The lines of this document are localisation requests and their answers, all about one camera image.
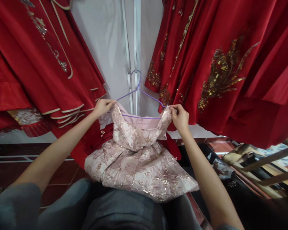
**floral jacquard fabric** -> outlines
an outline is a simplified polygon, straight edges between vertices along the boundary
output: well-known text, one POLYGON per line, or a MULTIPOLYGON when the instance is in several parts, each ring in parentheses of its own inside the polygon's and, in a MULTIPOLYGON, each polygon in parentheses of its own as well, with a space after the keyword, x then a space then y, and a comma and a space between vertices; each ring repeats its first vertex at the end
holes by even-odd
POLYGON ((197 191, 197 182, 157 142, 166 138, 172 121, 170 108, 159 115, 161 119, 154 128, 141 129, 125 121, 119 107, 115 104, 111 108, 113 139, 85 160, 85 171, 91 178, 106 187, 133 191, 156 202, 197 191))

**gold embroidery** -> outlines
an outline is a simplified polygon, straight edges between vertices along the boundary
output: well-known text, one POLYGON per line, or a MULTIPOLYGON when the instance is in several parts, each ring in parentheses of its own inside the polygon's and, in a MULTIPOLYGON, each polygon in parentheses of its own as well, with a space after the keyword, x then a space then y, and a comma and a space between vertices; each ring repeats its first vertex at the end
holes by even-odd
POLYGON ((161 61, 162 61, 162 62, 163 62, 163 60, 164 60, 165 51, 166 51, 166 46, 167 46, 167 36, 168 36, 168 33, 166 33, 165 39, 164 39, 164 46, 163 46, 164 50, 163 50, 163 52, 160 53, 160 58, 161 58, 161 61))
MULTIPOLYGON (((189 20, 185 26, 185 30, 183 31, 183 35, 182 35, 182 40, 180 42, 180 45, 179 45, 179 50, 178 50, 178 54, 176 56, 176 60, 175 60, 175 63, 174 63, 174 66, 172 68, 172 72, 171 72, 171 75, 170 75, 170 78, 172 76, 172 73, 174 71, 174 68, 175 68, 175 65, 176 65, 176 62, 177 62, 177 59, 178 59, 178 56, 179 56, 179 53, 180 53, 180 50, 182 48, 182 45, 183 45, 183 42, 185 40, 185 37, 186 37, 186 34, 188 32, 188 29, 189 29, 189 26, 190 26, 190 23, 191 23, 191 20, 193 18, 193 15, 194 15, 194 11, 195 11, 195 8, 197 6, 197 3, 198 3, 198 0, 195 0, 195 5, 194 5, 194 8, 193 8, 193 11, 191 13, 191 15, 189 16, 189 20)), ((167 91, 167 87, 168 87, 168 84, 169 82, 167 82, 166 85, 164 86, 161 86, 160 87, 160 93, 159 93, 159 98, 161 99, 161 102, 164 106, 168 105, 170 102, 171 102, 171 93, 169 91, 167 91)))
POLYGON ((167 82, 166 85, 163 85, 160 87, 160 93, 159 98, 161 99, 161 102, 164 106, 167 106, 171 101, 171 93, 167 91, 167 87, 169 85, 169 82, 167 82))
POLYGON ((187 34, 187 32, 188 32, 188 29, 189 29, 191 20, 192 20, 192 18, 193 18, 194 11, 195 11, 195 8, 196 8, 196 6, 197 6, 197 3, 198 3, 198 0, 195 0, 195 5, 194 5, 194 8, 193 8, 193 11, 192 11, 191 15, 189 16, 189 20, 188 20, 188 22, 187 22, 187 24, 186 24, 186 26, 185 26, 185 30, 183 31, 183 34, 182 34, 182 40, 181 40, 180 45, 179 45, 178 54, 177 54, 177 56, 176 56, 176 60, 175 60, 174 66, 173 66, 173 68, 172 68, 172 72, 171 72, 170 77, 172 76, 172 73, 173 73, 173 71, 174 71, 174 68, 175 68, 175 65, 176 65, 176 62, 177 62, 177 59, 178 59, 180 50, 181 50, 181 48, 182 48, 183 42, 185 41, 186 34, 187 34))
MULTIPOLYGON (((28 15, 32 19, 35 27, 38 29, 38 31, 40 32, 43 39, 45 40, 45 34, 47 33, 47 29, 45 28, 46 25, 44 24, 43 19, 40 19, 38 17, 34 17, 34 13, 32 11, 30 11, 30 9, 29 9, 29 6, 32 8, 35 8, 35 5, 33 3, 31 3, 30 0, 20 0, 20 2, 25 5, 25 8, 27 9, 28 15)), ((59 52, 57 50, 53 51, 50 44, 48 42, 46 42, 46 43, 49 46, 51 52, 54 54, 55 58, 57 59, 59 65, 62 67, 63 71, 67 72, 67 68, 66 68, 67 63, 59 60, 59 52)))
POLYGON ((160 83, 161 83, 160 74, 155 72, 153 60, 150 61, 150 65, 149 65, 149 69, 147 73, 147 80, 149 81, 149 85, 153 85, 155 87, 160 86, 160 83))
POLYGON ((163 61, 163 59, 164 59, 164 56, 165 56, 165 52, 161 52, 161 53, 160 53, 160 58, 161 58, 161 61, 163 61))
POLYGON ((50 46, 50 44, 49 44, 48 42, 47 42, 47 45, 49 46, 49 48, 50 48, 51 52, 53 53, 53 55, 55 56, 55 58, 58 60, 58 63, 59 63, 59 65, 62 67, 63 71, 64 71, 64 72, 67 72, 67 68, 66 68, 67 63, 60 61, 60 59, 59 59, 59 52, 58 52, 57 50, 54 50, 54 51, 53 51, 52 48, 51 48, 51 46, 50 46))
POLYGON ((259 42, 248 49, 239 63, 239 52, 242 40, 243 36, 233 40, 227 53, 224 53, 222 48, 215 51, 208 81, 203 82, 201 100, 197 104, 199 110, 204 110, 205 107, 207 107, 209 98, 220 98, 222 97, 222 93, 237 89, 230 88, 232 85, 245 80, 245 78, 238 78, 237 75, 242 69, 245 58, 259 42))
POLYGON ((43 37, 43 39, 45 39, 44 35, 47 33, 47 29, 45 28, 46 25, 44 24, 42 19, 40 19, 38 17, 34 17, 34 13, 32 11, 30 11, 30 9, 29 9, 29 6, 32 8, 35 8, 35 5, 33 3, 31 3, 29 0, 20 0, 20 1, 25 5, 25 8, 27 9, 28 15, 32 19, 35 27, 41 33, 41 36, 43 37))

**purple wire hanger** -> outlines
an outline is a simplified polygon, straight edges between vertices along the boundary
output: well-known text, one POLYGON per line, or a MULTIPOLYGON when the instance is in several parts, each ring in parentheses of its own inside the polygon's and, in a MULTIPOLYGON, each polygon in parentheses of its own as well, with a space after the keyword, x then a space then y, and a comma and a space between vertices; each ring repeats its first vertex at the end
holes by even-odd
MULTIPOLYGON (((141 73, 140 70, 138 70, 138 71, 140 72, 140 80, 139 80, 139 83, 138 83, 138 86, 136 87, 136 89, 133 90, 133 91, 131 91, 130 93, 126 94, 125 96, 120 97, 119 99, 117 99, 117 101, 120 100, 120 99, 122 99, 122 98, 124 98, 124 97, 126 97, 126 96, 128 96, 128 95, 130 95, 130 94, 132 94, 132 93, 134 93, 135 91, 139 90, 140 92, 142 92, 142 93, 144 93, 145 95, 149 96, 151 99, 154 99, 155 101, 157 101, 158 103, 160 103, 161 106, 162 106, 163 108, 165 108, 166 106, 164 106, 161 101, 158 101, 157 99, 153 98, 152 96, 148 95, 147 93, 145 93, 145 92, 143 92, 143 91, 141 90, 140 85, 141 85, 141 80, 142 80, 142 73, 141 73)), ((122 114, 122 115, 123 115, 123 116, 126 116, 126 117, 142 118, 142 119, 161 119, 161 118, 136 117, 136 116, 124 115, 124 114, 122 114)))

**floor tile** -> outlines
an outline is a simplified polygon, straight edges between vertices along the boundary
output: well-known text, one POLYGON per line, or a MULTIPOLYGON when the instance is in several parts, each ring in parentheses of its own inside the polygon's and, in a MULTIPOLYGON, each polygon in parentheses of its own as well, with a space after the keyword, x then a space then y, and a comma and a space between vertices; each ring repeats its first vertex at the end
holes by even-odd
POLYGON ((236 146, 231 143, 231 142, 223 142, 223 145, 225 145, 225 147, 227 148, 228 152, 230 152, 231 150, 235 149, 236 146))
POLYGON ((0 163, 0 187, 6 188, 11 185, 29 166, 25 163, 0 163))
POLYGON ((80 180, 81 178, 89 178, 90 179, 90 176, 82 168, 79 168, 71 183, 73 184, 73 183, 77 182, 78 180, 80 180))
POLYGON ((203 143, 206 141, 207 138, 194 138, 197 143, 203 143))
POLYGON ((35 144, 2 144, 0 145, 0 156, 39 155, 50 143, 35 144))
POLYGON ((224 142, 224 141, 229 141, 229 137, 208 137, 206 139, 207 142, 224 142))
POLYGON ((67 190, 68 185, 50 185, 45 189, 42 200, 41 207, 46 207, 53 204, 57 199, 59 199, 67 190))
POLYGON ((70 184, 79 165, 75 161, 64 161, 51 178, 49 184, 70 184))
POLYGON ((213 148, 214 152, 229 152, 229 151, 231 151, 229 146, 224 145, 224 143, 221 143, 221 142, 219 142, 219 143, 209 143, 209 144, 213 148))

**pleated red fabric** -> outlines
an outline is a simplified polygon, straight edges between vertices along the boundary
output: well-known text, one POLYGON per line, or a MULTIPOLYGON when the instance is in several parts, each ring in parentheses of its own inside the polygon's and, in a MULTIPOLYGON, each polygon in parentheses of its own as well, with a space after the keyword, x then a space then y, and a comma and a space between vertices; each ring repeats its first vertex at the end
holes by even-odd
MULTIPOLYGON (((41 113, 57 129, 68 130, 106 94, 104 83, 68 6, 0 1, 0 111, 9 111, 16 124, 28 112, 39 119, 41 113)), ((50 130, 40 123, 32 128, 30 123, 23 129, 29 136, 50 130)))
POLYGON ((145 86, 191 125, 261 148, 288 138, 288 0, 165 1, 145 86))

